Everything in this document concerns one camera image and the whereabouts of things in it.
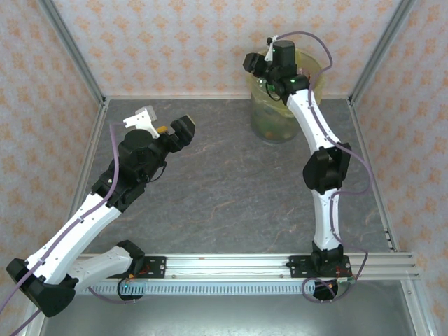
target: patterned wallpaper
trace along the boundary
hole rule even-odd
[[[13,287],[6,266],[62,226],[97,103],[37,0],[0,3],[0,300]],[[0,315],[1,334],[22,322],[18,293]]]
[[[420,0],[357,106],[392,225],[448,335],[448,6]]]
[[[105,95],[245,95],[242,62],[266,38],[314,32],[335,66],[325,95],[347,96],[399,0],[55,0]],[[321,46],[294,38],[322,64]]]

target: enclosure wall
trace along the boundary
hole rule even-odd
[[[246,95],[242,62],[274,34],[305,30],[332,50],[325,95],[347,96],[399,0],[57,0],[105,95]],[[293,38],[328,59],[309,37]]]
[[[448,7],[418,1],[363,98],[363,136],[400,248],[448,333]]]
[[[0,4],[0,299],[6,266],[62,226],[98,106],[36,0]],[[21,293],[0,316],[0,334],[22,322]]]

